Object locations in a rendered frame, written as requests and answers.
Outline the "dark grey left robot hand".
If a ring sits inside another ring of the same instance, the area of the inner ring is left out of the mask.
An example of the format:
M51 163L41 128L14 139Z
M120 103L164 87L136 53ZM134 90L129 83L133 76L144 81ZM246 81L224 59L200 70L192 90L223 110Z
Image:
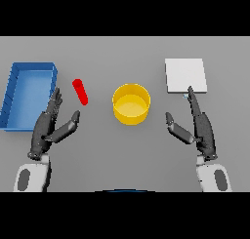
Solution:
M45 111L42 111L35 123L31 138L31 147L27 157L40 161L43 154L50 150L53 143L59 143L73 134L78 127L80 111L76 110L71 118L56 129L60 106L63 102L59 88L52 93Z

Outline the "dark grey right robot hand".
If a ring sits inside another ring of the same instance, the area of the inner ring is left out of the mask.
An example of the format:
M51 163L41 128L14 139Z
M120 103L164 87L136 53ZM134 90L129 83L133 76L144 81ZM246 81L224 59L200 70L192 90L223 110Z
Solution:
M201 153L205 161L216 160L216 144L212 124L205 112L200 110L197 98L192 86L187 88L187 100L190 105L191 115L193 118L194 134L174 121L173 116L165 113L166 124L169 133L185 144L196 144L196 149Z

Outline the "pale square measuring scale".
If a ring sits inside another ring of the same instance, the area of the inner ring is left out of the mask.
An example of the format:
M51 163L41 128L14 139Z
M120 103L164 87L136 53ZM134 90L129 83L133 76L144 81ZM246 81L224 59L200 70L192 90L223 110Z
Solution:
M196 93L207 92L203 59L166 59L165 73L170 94L186 94L189 86Z

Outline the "blue tray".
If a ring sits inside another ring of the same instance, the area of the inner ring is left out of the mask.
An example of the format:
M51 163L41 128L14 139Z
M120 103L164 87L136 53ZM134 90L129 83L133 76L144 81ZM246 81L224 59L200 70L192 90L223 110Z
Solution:
M0 130L32 132L57 85L53 62L13 62L0 109Z

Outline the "red beaker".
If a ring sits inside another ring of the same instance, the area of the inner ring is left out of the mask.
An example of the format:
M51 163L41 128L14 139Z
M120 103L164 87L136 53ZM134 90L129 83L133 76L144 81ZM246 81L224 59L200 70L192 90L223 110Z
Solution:
M76 92L76 95L78 96L80 102L82 105L88 104L88 95L85 91L84 84L81 79L74 79L72 81L72 86Z

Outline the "yellow bowl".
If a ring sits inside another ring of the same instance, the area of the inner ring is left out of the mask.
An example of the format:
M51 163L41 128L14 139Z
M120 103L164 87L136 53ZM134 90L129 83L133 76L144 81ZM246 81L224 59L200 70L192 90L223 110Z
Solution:
M112 96L113 114L122 124L137 126L144 122L150 108L150 94L140 84L126 83Z

